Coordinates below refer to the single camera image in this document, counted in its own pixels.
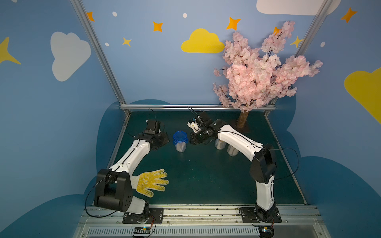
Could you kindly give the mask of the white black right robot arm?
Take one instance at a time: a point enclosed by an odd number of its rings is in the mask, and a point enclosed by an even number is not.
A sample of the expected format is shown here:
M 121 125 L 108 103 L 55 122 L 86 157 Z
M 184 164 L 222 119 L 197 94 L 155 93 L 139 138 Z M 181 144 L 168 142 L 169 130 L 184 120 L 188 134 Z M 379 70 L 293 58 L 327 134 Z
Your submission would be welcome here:
M 268 223 L 276 217 L 274 180 L 277 169 L 275 149 L 263 145 L 241 134 L 221 119 L 205 123 L 201 117 L 190 119 L 187 126 L 192 129 L 190 143 L 201 144 L 212 139 L 226 142 L 251 161 L 250 175 L 256 181 L 256 219 Z

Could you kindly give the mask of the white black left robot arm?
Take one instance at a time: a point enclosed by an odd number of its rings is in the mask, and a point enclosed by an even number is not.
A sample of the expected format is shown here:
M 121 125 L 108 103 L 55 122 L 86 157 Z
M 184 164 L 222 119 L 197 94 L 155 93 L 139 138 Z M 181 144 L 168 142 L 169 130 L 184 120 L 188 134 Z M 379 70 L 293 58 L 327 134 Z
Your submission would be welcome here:
M 154 191 L 165 191 L 165 186 L 169 184 L 166 179 L 168 175 L 164 169 L 137 176 L 133 173 L 151 150 L 157 150 L 168 142 L 165 132 L 139 135 L 118 162 L 98 172 L 93 187 L 94 205 L 131 215 L 138 223 L 146 223 L 151 219 L 148 201 L 134 196 L 134 192 L 152 198 Z

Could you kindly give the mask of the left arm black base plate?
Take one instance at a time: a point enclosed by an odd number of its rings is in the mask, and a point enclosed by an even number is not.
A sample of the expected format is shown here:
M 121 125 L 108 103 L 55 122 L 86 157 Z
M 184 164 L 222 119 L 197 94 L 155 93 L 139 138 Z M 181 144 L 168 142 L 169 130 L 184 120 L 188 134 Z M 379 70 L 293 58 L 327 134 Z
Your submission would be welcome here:
M 125 213 L 123 216 L 123 224 L 151 224 L 152 221 L 155 224 L 162 224 L 164 218 L 164 208 L 150 208 L 147 212 L 146 210 L 142 214 Z

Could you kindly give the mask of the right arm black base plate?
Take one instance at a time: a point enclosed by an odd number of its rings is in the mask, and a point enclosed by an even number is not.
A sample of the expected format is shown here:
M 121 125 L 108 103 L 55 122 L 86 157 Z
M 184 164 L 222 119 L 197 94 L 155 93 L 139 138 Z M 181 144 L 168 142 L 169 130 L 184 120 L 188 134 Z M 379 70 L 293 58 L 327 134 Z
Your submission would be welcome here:
M 280 212 L 274 205 L 265 211 L 260 207 L 241 207 L 239 209 L 243 223 L 282 223 Z

